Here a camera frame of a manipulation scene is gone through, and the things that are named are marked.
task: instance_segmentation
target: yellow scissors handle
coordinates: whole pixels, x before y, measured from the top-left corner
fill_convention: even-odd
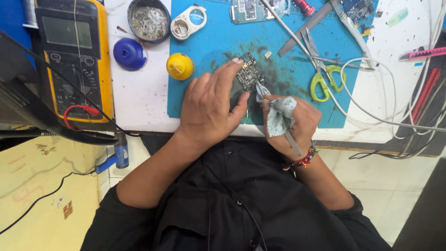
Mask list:
[[[344,89],[344,85],[342,85],[342,83],[341,83],[341,86],[338,87],[335,80],[333,79],[333,72],[341,73],[341,67],[339,67],[337,65],[328,65],[325,67],[325,69],[327,70],[328,74],[330,75],[330,78],[331,78],[330,85],[333,87],[333,89],[336,92],[342,91],[342,89]],[[345,71],[342,73],[342,78],[344,79],[344,83],[347,82],[347,74],[345,73]]]
[[[314,92],[316,89],[316,86],[320,84],[322,91],[325,95],[325,97],[323,99],[319,99],[316,96],[316,93]],[[325,83],[324,79],[322,78],[322,75],[320,72],[317,72],[316,75],[314,75],[313,80],[311,80],[311,86],[310,86],[310,91],[311,91],[311,97],[319,102],[325,102],[330,98],[330,95],[328,94],[328,86]]]

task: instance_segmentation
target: white desk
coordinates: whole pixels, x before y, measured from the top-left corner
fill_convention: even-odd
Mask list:
[[[128,32],[131,31],[127,21],[127,8],[130,2],[131,0],[105,1],[111,52],[119,39],[134,38],[116,29],[117,26],[120,26]],[[170,10],[171,1],[162,0],[162,2]],[[390,28],[386,22],[404,7],[408,8],[409,16]],[[384,13],[381,18],[375,18],[373,23],[375,28],[372,29],[374,39],[370,38],[367,45],[372,57],[386,64],[394,73],[397,88],[397,112],[405,111],[423,69],[423,66],[414,66],[417,61],[399,62],[398,57],[400,54],[420,46],[427,48],[430,30],[433,29],[429,23],[434,25],[440,7],[441,2],[435,0],[430,2],[429,0],[422,2],[380,0],[378,4],[378,11]],[[167,115],[168,74],[165,63],[169,57],[169,39],[159,45],[150,45],[148,50],[149,61],[139,71],[126,71],[118,66],[114,58],[111,57],[116,122],[126,130],[174,132],[180,120]],[[353,97],[372,114],[388,118],[392,115],[394,106],[393,86],[390,75],[384,68],[381,69],[384,83],[379,71],[373,73],[359,71]],[[377,122],[352,102],[348,114],[363,122]],[[399,121],[401,117],[402,113],[396,117],[395,121]],[[392,133],[388,126],[380,126],[381,129],[367,129],[347,119],[342,129],[318,129],[314,139],[384,143],[392,138]],[[263,126],[240,125],[232,135],[262,137],[264,129]]]

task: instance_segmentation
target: yellow bottle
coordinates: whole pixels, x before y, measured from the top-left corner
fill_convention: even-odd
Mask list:
[[[174,53],[166,63],[167,72],[176,80],[188,79],[195,72],[195,64],[183,53]]]

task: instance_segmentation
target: work mat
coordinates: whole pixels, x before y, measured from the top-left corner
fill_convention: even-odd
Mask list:
[[[316,10],[325,4],[324,1],[319,0],[308,0],[307,2]],[[322,112],[319,128],[344,127],[346,117],[339,111],[332,99],[326,102],[312,100],[310,83],[316,71],[309,59],[299,54],[299,52],[303,53],[299,45],[295,45],[283,57],[278,54],[280,48],[290,39],[290,35],[277,20],[235,25],[231,22],[229,13],[232,5],[231,0],[172,0],[172,18],[177,17],[194,4],[206,9],[207,23],[185,41],[179,41],[174,37],[170,39],[170,54],[184,53],[196,64],[194,75],[187,80],[178,81],[169,77],[167,114],[170,117],[180,117],[184,92],[192,78],[199,77],[205,72],[214,72],[218,67],[235,57],[243,57],[248,61],[247,54],[251,53],[257,61],[256,68],[259,74],[266,77],[266,87],[272,94],[295,95],[310,102]],[[373,1],[375,10],[377,4],[377,1]],[[299,8],[291,7],[290,15],[285,15],[283,21],[295,32],[309,18],[305,18]],[[374,16],[375,11],[359,24],[366,24],[370,27]],[[330,12],[311,30],[311,35],[321,57],[336,58],[338,61],[346,62],[363,55],[359,45],[334,11]],[[264,56],[267,51],[272,52],[268,59]],[[345,69],[346,84],[352,91],[359,70],[348,67]],[[341,85],[338,73],[334,73],[334,79],[338,85]],[[329,88],[341,107],[348,111],[350,98],[347,93],[344,90],[335,92],[332,87]],[[231,90],[231,108],[237,104],[237,100],[243,92],[244,90],[236,78]],[[323,96],[320,88],[316,88],[316,95]],[[242,119],[242,124],[263,125],[262,110],[256,103],[255,97],[256,95],[249,97],[248,113]]]

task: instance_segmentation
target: yellow wall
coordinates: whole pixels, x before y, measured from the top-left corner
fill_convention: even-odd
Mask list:
[[[85,173],[105,151],[61,137],[38,137],[0,152],[0,231],[39,197],[59,187],[70,172]],[[78,251],[101,198],[99,177],[71,175],[0,235],[2,251]],[[63,208],[72,201],[73,213]]]

